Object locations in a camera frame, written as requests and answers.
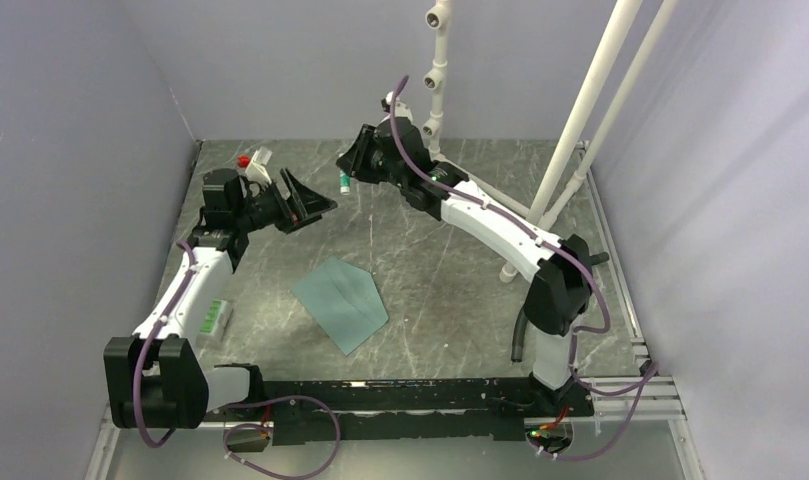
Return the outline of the green white glue stick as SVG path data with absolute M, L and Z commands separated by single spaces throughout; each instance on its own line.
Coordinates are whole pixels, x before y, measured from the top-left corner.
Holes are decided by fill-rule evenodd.
M 341 195 L 349 195 L 351 191 L 350 188 L 350 177 L 344 171 L 339 172 L 339 192 Z

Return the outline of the teal envelope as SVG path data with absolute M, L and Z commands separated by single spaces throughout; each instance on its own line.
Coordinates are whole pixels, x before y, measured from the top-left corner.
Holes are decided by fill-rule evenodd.
M 344 355 L 389 320 L 372 274 L 335 257 L 298 280 L 291 291 Z

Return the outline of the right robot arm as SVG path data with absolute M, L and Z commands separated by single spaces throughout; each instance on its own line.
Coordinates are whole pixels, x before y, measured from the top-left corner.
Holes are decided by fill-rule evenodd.
M 388 183 L 407 203 L 438 221 L 470 234 L 507 260 L 529 283 L 520 308 L 533 327 L 536 347 L 531 401 L 554 415 L 570 399 L 572 327 L 594 294 L 592 256 L 579 236 L 561 238 L 542 230 L 484 192 L 457 166 L 430 157 L 417 129 L 406 119 L 365 124 L 336 161 L 350 178 Z

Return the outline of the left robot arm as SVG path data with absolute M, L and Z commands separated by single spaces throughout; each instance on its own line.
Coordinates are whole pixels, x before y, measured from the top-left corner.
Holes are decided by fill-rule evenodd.
M 290 234 L 322 219 L 337 203 L 303 185 L 286 168 L 279 183 L 250 180 L 231 168 L 203 177 L 198 222 L 179 246 L 177 273 L 153 311 L 103 352 L 109 409 L 126 429 L 195 429 L 207 413 L 229 407 L 252 420 L 267 406 L 258 367 L 204 369 L 196 341 L 213 302 L 236 272 L 251 233 Z

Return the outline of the green label plastic box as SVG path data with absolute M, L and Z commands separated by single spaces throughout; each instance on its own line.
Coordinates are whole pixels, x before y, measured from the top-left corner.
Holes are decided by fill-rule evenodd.
M 227 300 L 214 300 L 206 312 L 199 328 L 196 344 L 208 345 L 220 343 L 233 313 L 233 304 Z

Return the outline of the black foam tube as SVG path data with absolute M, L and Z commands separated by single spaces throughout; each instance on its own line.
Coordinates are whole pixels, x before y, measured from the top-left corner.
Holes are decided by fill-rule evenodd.
M 590 262 L 592 266 L 597 266 L 608 262 L 610 259 L 611 256 L 608 252 L 600 252 L 592 255 Z M 523 361 L 527 326 L 528 319 L 525 317 L 524 310 L 520 309 L 515 321 L 511 340 L 510 360 L 512 363 L 521 363 Z

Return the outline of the white pvc pipe frame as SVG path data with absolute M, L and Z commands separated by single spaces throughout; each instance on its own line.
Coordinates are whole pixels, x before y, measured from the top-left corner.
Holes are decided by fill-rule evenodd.
M 530 207 L 521 211 L 526 220 L 536 227 L 549 229 L 553 225 L 560 210 L 577 191 L 577 186 L 583 181 L 586 172 L 590 168 L 589 163 L 582 164 L 573 175 L 573 179 L 569 181 L 567 193 L 558 198 L 551 211 L 546 209 L 642 4 L 641 0 L 618 0 L 615 3 L 533 203 Z M 452 18 L 451 5 L 450 1 L 437 1 L 425 14 L 426 24 L 435 31 L 436 38 L 432 68 L 423 79 L 424 85 L 432 91 L 432 106 L 429 118 L 424 123 L 422 130 L 428 138 L 428 151 L 435 160 L 445 158 L 440 149 L 440 135 L 443 127 L 444 89 L 447 81 L 448 29 Z M 600 131 L 594 138 L 596 142 L 601 142 L 604 139 L 605 131 L 610 128 L 615 120 L 617 111 L 621 108 L 623 101 L 633 87 L 637 75 L 643 69 L 648 56 L 656 45 L 660 34 L 667 26 L 677 5 L 676 1 L 671 0 L 664 0 L 659 5 L 655 17 L 602 120 Z

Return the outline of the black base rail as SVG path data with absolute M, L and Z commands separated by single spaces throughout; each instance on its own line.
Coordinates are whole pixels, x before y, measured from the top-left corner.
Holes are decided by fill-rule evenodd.
M 537 423 L 590 417 L 589 393 L 532 376 L 368 381 L 258 381 L 208 422 L 265 420 L 276 446 L 316 441 L 488 437 L 520 441 Z

